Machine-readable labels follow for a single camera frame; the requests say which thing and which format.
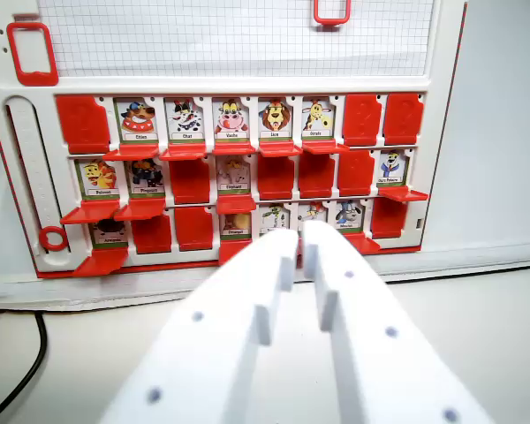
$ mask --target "character card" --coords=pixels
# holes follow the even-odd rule
[[[403,150],[383,150],[379,161],[377,187],[404,186],[408,159]]]
[[[156,143],[155,108],[141,97],[114,99],[123,144]]]
[[[125,176],[130,198],[165,197],[162,167],[154,159],[126,162]]]
[[[216,184],[220,194],[251,192],[249,163],[240,155],[216,156]]]
[[[336,205],[336,229],[342,233],[362,232],[365,208],[359,201],[339,201]]]
[[[249,141],[249,110],[239,98],[213,99],[212,111],[216,143]]]
[[[88,225],[92,246],[94,249],[107,249],[111,247],[126,247],[127,235],[125,226],[121,221],[102,219],[97,223]]]
[[[84,201],[119,199],[116,170],[101,159],[77,159],[74,161],[80,194]]]
[[[302,140],[329,140],[334,136],[336,106],[328,97],[305,97],[302,101]]]
[[[220,239],[251,238],[251,214],[220,215]]]
[[[259,206],[261,226],[259,234],[267,234],[277,228],[289,228],[291,211],[284,208],[283,203]]]
[[[193,99],[165,99],[169,142],[173,144],[200,143],[204,141],[202,108]]]
[[[302,232],[305,221],[328,221],[328,210],[321,201],[300,203],[299,211],[299,233]]]
[[[259,139],[291,140],[292,108],[280,98],[259,99]]]

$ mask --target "black cable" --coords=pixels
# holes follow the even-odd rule
[[[43,313],[42,312],[36,312],[35,313],[35,320],[37,321],[37,328],[39,330],[39,351],[37,352],[37,358],[35,358],[35,362],[32,365],[31,368],[29,368],[29,371],[27,371],[27,374],[24,376],[24,378],[21,379],[21,382],[18,383],[16,388],[11,391],[11,393],[8,395],[6,399],[2,401],[0,404],[0,414],[8,407],[9,404],[11,404],[12,400],[14,400],[19,393],[24,389],[24,387],[27,386],[27,384],[30,382],[30,380],[34,377],[35,373],[39,369],[40,365],[43,362],[43,359],[45,358],[45,352],[47,351],[47,329],[45,328],[45,321],[43,320]]]

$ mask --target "white table surface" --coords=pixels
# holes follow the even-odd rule
[[[530,269],[391,290],[496,422],[530,423]],[[97,422],[179,302],[46,314],[42,372],[0,422]],[[314,309],[311,284],[283,294],[274,344],[259,354],[248,422],[338,422],[329,340]],[[0,401],[38,346],[31,314],[0,314]]]

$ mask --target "white grid panel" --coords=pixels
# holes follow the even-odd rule
[[[320,16],[345,0],[318,0]],[[61,76],[421,75],[434,0],[39,0]]]

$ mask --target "red flip-down tile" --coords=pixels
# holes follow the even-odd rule
[[[92,95],[58,95],[55,101],[69,153],[108,152],[110,131],[106,109]]]
[[[406,203],[377,197],[373,203],[371,232],[374,239],[390,239],[400,237],[405,226]]]
[[[329,155],[303,153],[299,162],[300,197],[330,197],[334,184],[335,162]]]
[[[112,218],[119,207],[120,201],[82,201],[79,208],[61,218],[61,223],[97,223]]]
[[[210,201],[210,173],[201,159],[169,163],[170,186],[175,203],[208,203]]]
[[[288,157],[257,158],[257,189],[262,201],[291,199],[294,162]]]
[[[383,127],[385,145],[416,144],[423,110],[424,103],[415,93],[389,95]]]
[[[127,247],[111,249],[93,249],[72,276],[107,276],[110,272],[122,268],[127,259]]]
[[[243,143],[216,143],[212,152],[214,155],[250,155],[255,153],[249,141]]]
[[[381,247],[371,238],[367,238],[364,232],[347,233],[344,237],[352,243],[360,254],[378,254]]]
[[[374,146],[379,133],[381,109],[376,95],[347,95],[344,143],[347,146]]]
[[[162,215],[165,199],[130,199],[115,215],[116,221],[136,221]]]
[[[170,218],[167,215],[133,221],[132,234],[138,254],[170,252]]]
[[[392,201],[427,201],[428,195],[410,190],[406,185],[400,187],[380,187],[379,195]]]
[[[216,204],[218,215],[246,214],[255,210],[257,205],[251,194],[220,194]]]
[[[212,248],[214,238],[212,215],[205,209],[203,206],[175,208],[175,229],[179,250]]]
[[[350,149],[344,144],[337,144],[335,140],[302,140],[302,148],[314,155],[344,153]]]
[[[140,161],[151,159],[159,154],[156,144],[120,144],[118,150],[112,150],[102,157],[104,161]]]
[[[206,145],[201,143],[170,144],[169,148],[159,155],[162,161],[192,161],[206,155]]]
[[[250,243],[250,238],[241,240],[222,240],[220,243],[220,251],[218,253],[218,264],[224,265],[244,247],[249,246]]]
[[[302,153],[302,148],[295,146],[292,140],[260,141],[259,151],[265,157],[296,156]]]
[[[368,150],[353,150],[339,156],[337,188],[341,196],[371,194],[375,159]]]

